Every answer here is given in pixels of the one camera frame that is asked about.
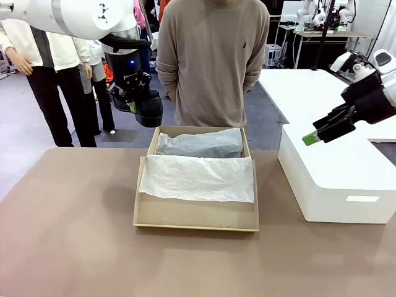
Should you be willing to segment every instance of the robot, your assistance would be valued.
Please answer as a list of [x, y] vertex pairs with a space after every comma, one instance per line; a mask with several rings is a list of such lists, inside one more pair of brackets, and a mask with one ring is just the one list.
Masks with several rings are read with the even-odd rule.
[[139, 39], [133, 11], [132, 0], [0, 0], [0, 20], [24, 20], [44, 31], [101, 41], [114, 74], [114, 104], [134, 113], [141, 125], [157, 127], [162, 102], [149, 89], [151, 77], [141, 71], [137, 51], [150, 43]]
[[396, 58], [386, 50], [374, 53], [374, 65], [358, 54], [345, 53], [330, 70], [353, 71], [356, 77], [341, 94], [345, 103], [314, 123], [317, 131], [303, 138], [306, 145], [344, 136], [356, 129], [358, 121], [376, 124], [396, 115]]
[[[306, 0], [305, 8], [311, 1]], [[320, 0], [314, 1], [320, 7]], [[337, 1], [339, 7], [345, 3]], [[136, 50], [150, 43], [139, 40], [132, 12], [131, 0], [0, 0], [0, 19], [20, 19], [45, 31], [100, 40], [114, 72], [117, 100], [127, 104], [143, 126], [155, 127], [161, 124], [163, 108], [158, 92], [147, 87], [150, 76], [140, 70]], [[346, 24], [351, 14], [340, 15], [341, 24]], [[396, 115], [396, 58], [380, 49], [374, 60], [372, 65], [353, 53], [336, 60], [331, 70], [354, 71], [356, 79], [342, 93], [345, 103], [314, 123], [317, 131], [303, 138], [307, 145], [344, 136], [358, 121], [375, 124]]]
[[[315, 28], [321, 29], [323, 27], [323, 20], [326, 17], [322, 0], [305, 0], [304, 8], [297, 11], [298, 26], [296, 31], [304, 31], [305, 15], [309, 15], [309, 7], [311, 3], [316, 7], [317, 15], [312, 18], [311, 25]], [[331, 28], [339, 31], [346, 31], [348, 26], [348, 19], [355, 15], [355, 1], [356, 0], [336, 0], [334, 4], [333, 17]]]

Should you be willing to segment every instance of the pink shirt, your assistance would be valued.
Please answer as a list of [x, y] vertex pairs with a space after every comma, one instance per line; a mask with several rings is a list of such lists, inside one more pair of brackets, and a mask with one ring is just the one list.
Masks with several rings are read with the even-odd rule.
[[140, 9], [139, 0], [134, 0], [134, 15], [137, 24], [140, 26], [140, 29], [143, 30], [146, 27], [146, 21], [144, 19], [143, 12]]

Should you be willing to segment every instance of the gray wrapped item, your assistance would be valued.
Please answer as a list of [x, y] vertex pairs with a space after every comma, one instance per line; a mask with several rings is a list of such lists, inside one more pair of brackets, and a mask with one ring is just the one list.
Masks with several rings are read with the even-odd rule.
[[161, 133], [157, 142], [157, 155], [238, 158], [242, 151], [242, 135], [238, 128], [196, 135], [182, 134], [175, 138]]

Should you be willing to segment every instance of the person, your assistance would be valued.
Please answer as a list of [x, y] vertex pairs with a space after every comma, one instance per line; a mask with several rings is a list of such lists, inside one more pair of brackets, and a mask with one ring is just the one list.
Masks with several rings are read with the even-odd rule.
[[92, 78], [89, 79], [87, 77], [87, 73], [82, 63], [79, 65], [79, 71], [82, 86], [84, 88], [85, 101], [88, 104], [88, 119], [92, 125], [92, 133], [93, 135], [99, 135], [101, 133], [98, 122], [97, 104], [93, 94], [93, 86], [95, 88], [95, 93], [99, 102], [100, 115], [103, 121], [102, 128], [104, 131], [109, 132], [110, 134], [115, 134], [116, 131], [113, 112], [111, 111], [111, 102], [106, 87], [106, 74], [101, 61], [105, 54], [101, 48], [101, 43], [98, 40], [90, 40], [89, 49], [89, 64], [92, 68]]
[[244, 94], [264, 63], [269, 13], [260, 0], [172, 0], [157, 72], [183, 126], [244, 127]]
[[160, 3], [160, 14], [158, 16], [158, 20], [160, 21], [160, 26], [161, 26], [161, 21], [162, 21], [162, 17], [163, 17], [163, 12], [165, 11], [165, 7], [168, 5], [168, 3], [171, 0], [161, 0]]
[[70, 109], [75, 131], [82, 147], [96, 147], [87, 124], [87, 106], [78, 65], [80, 60], [88, 77], [88, 41], [44, 32], [23, 20], [0, 21], [0, 46], [18, 70], [27, 76], [38, 106], [58, 147], [73, 147], [67, 128], [58, 86]]
[[[148, 40], [146, 21], [142, 9], [140, 8], [139, 0], [134, 0], [134, 15], [136, 22], [141, 29], [140, 39]], [[139, 56], [142, 71], [150, 74], [150, 49], [140, 49]]]

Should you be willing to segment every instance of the white jacket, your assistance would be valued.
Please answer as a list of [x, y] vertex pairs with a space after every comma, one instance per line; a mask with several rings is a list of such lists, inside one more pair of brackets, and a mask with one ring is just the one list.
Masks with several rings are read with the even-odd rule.
[[101, 43], [98, 40], [89, 41], [89, 64], [91, 66], [97, 65], [101, 62], [101, 59], [105, 58], [105, 53], [101, 47]]
[[[88, 40], [47, 32], [54, 68], [56, 71], [89, 62]], [[23, 20], [0, 21], [0, 46], [3, 52], [9, 47], [24, 54], [32, 66], [42, 66], [43, 60], [28, 23]]]

